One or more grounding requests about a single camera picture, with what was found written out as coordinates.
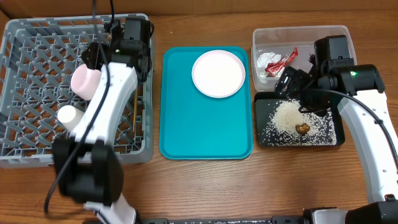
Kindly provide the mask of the small pink plate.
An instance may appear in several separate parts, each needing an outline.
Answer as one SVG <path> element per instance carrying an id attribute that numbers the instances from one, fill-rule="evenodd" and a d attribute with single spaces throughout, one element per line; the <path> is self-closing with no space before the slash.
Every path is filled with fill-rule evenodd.
<path id="1" fill-rule="evenodd" d="M 99 70 L 89 69 L 85 64 L 80 65 L 73 73 L 70 88 L 72 92 L 84 100 L 91 100 L 101 79 Z"/>

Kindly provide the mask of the red snack wrapper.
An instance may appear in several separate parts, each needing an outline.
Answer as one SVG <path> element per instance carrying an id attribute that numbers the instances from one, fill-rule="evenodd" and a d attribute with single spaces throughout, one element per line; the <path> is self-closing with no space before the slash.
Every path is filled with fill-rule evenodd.
<path id="1" fill-rule="evenodd" d="M 276 63 L 269 63 L 265 69 L 267 77 L 280 77 L 285 67 L 290 65 L 298 54 L 298 49 L 295 47 L 290 55 L 287 55 Z"/>

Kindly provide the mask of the white rice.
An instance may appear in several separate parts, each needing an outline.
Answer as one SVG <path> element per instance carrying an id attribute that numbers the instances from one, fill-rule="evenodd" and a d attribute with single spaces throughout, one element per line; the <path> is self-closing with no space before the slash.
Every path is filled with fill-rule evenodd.
<path id="1" fill-rule="evenodd" d="M 297 100 L 277 100 L 258 134 L 263 146 L 334 146 L 337 144 L 331 112 L 321 117 L 314 113 L 301 113 Z M 307 123 L 306 135 L 296 132 L 295 126 Z"/>

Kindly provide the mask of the wooden chopstick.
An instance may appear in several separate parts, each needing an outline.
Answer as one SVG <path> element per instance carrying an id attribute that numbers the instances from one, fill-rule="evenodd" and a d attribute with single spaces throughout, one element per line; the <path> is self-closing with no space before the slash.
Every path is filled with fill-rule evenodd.
<path id="1" fill-rule="evenodd" d="M 132 123 L 132 129 L 134 132 L 136 132 L 136 114 L 137 114 L 137 98 L 138 98 L 138 89 L 136 88 L 134 91 L 134 104 L 133 104 L 133 123 Z"/>

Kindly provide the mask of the white cup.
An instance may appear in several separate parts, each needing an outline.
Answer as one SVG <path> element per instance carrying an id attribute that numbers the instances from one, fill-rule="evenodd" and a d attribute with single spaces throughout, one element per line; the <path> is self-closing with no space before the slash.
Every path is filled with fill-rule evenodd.
<path id="1" fill-rule="evenodd" d="M 72 131 L 81 121 L 84 112 L 72 105 L 65 105 L 57 112 L 57 118 L 67 131 Z"/>

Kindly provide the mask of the large white plate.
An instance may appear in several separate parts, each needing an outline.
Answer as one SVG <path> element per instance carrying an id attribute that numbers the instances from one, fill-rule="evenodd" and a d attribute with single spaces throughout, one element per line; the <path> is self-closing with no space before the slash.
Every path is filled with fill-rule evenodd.
<path id="1" fill-rule="evenodd" d="M 227 98 L 237 93 L 246 79 L 242 61 L 226 50 L 211 50 L 199 56 L 192 68 L 195 87 L 212 98 Z"/>

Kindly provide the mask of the brown food chunk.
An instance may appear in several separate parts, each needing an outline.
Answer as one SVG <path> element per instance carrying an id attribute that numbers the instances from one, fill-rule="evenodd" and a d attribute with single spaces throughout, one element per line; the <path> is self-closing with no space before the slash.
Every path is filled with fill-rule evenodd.
<path id="1" fill-rule="evenodd" d="M 300 135 L 306 135 L 310 131 L 310 126 L 307 123 L 296 125 L 295 130 Z"/>

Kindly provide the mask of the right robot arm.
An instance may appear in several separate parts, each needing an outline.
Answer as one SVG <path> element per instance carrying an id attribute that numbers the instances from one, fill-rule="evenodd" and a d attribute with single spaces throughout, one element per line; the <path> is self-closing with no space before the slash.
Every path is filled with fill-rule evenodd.
<path id="1" fill-rule="evenodd" d="M 287 67 L 275 92 L 299 100 L 301 113 L 331 108 L 344 119 L 366 179 L 368 204 L 353 210 L 306 209 L 307 223 L 397 223 L 397 134 L 385 86 L 374 65 L 355 65 L 345 35 L 314 43 L 312 69 Z"/>

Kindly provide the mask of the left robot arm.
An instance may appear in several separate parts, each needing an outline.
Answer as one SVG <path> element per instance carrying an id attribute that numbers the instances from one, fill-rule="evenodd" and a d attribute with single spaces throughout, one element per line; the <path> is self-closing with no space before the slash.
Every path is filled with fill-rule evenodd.
<path id="1" fill-rule="evenodd" d="M 139 223 L 138 213 L 122 193 L 124 171 L 114 142 L 126 103 L 152 70 L 154 25 L 133 16 L 125 21 L 112 17 L 103 27 L 109 41 L 98 34 L 81 54 L 82 64 L 70 82 L 88 107 L 81 111 L 66 105 L 57 113 L 70 135 L 52 143 L 56 177 L 48 196 L 58 190 L 103 223 Z"/>

